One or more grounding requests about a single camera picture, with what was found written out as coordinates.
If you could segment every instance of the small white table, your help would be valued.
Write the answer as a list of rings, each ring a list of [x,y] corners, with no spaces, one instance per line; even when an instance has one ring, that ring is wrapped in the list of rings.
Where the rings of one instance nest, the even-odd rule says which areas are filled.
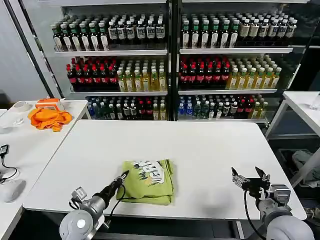
[[[271,174],[271,184],[291,189],[292,214],[306,213],[278,160],[255,123],[80,120],[68,134],[23,202],[28,210],[67,213],[73,190],[100,192],[122,173],[123,161],[174,163],[174,203],[159,206],[120,203],[115,215],[171,219],[246,220],[244,191],[232,182],[231,167],[258,177],[255,166]],[[255,199],[248,210],[260,219]],[[109,215],[113,198],[104,211]]]
[[[34,104],[37,101],[26,102],[32,105],[31,109],[34,109]],[[2,240],[8,239],[14,230],[22,215],[24,200],[51,157],[76,121],[88,112],[88,101],[86,100],[63,101],[62,104],[65,106],[65,110],[72,115],[72,121],[62,126],[60,132],[53,132],[52,129],[38,130],[32,126],[28,119],[31,109],[25,112],[16,112],[10,108],[0,117],[0,126],[8,131],[0,134],[0,146],[9,144],[9,153],[5,156],[4,162],[7,166],[18,169],[19,174],[15,178],[26,181],[23,192],[15,201],[6,203],[0,200],[0,239]],[[18,118],[23,118],[24,123],[13,126],[14,120]],[[6,173],[7,171],[1,165],[0,172]]]
[[[319,95],[319,91],[285,91],[278,111],[276,112],[265,137],[268,140],[272,131],[278,126],[288,106],[302,118],[306,124],[320,136],[320,111],[310,108],[310,104]],[[315,167],[320,165],[320,148],[312,155],[308,162],[290,180],[293,187],[303,180],[307,174]]]

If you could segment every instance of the robotic arm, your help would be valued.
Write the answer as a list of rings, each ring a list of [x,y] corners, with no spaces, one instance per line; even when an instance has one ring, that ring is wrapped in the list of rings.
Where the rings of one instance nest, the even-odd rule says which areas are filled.
[[[125,171],[121,176],[113,180],[110,185],[106,186],[101,192],[95,193],[88,200],[85,200],[87,193],[82,187],[74,190],[70,200],[72,203],[69,202],[74,211],[69,212],[60,223],[61,238],[63,240],[90,240],[102,224],[109,228],[111,221],[108,220],[105,223],[103,211],[109,206],[109,202],[116,194],[117,189],[124,187],[123,182],[128,173],[129,171]]]
[[[232,167],[232,181],[244,190],[244,208],[248,221],[263,240],[314,240],[310,227],[302,220],[292,216],[288,206],[291,190],[284,184],[270,185],[270,175],[255,167],[259,177],[246,178]],[[260,219],[267,227],[266,237],[262,236],[252,224],[247,208],[247,192],[255,198],[260,211]]]

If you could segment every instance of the orange box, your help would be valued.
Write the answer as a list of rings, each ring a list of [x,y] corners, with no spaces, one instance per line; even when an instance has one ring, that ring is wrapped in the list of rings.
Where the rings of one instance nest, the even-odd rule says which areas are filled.
[[[35,104],[35,107],[37,109],[39,108],[46,108],[46,109],[53,109],[57,110],[59,112],[64,111],[65,107],[60,102],[60,99],[58,98],[44,98],[38,100],[38,102]]]

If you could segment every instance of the orange cloth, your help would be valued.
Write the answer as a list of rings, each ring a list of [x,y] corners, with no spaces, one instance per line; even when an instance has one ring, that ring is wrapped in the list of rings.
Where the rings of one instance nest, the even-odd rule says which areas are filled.
[[[33,109],[28,118],[31,120],[31,125],[37,129],[52,129],[54,132],[60,132],[62,125],[72,120],[72,116],[67,111],[48,108]]]

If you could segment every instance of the folded green shirt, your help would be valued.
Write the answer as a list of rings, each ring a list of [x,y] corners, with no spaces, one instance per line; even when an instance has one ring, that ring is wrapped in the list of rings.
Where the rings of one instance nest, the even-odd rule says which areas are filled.
[[[121,201],[169,205],[174,194],[173,169],[169,159],[160,161],[125,161],[123,172],[129,170],[124,180],[125,194]],[[124,188],[120,187],[116,199],[120,199]]]

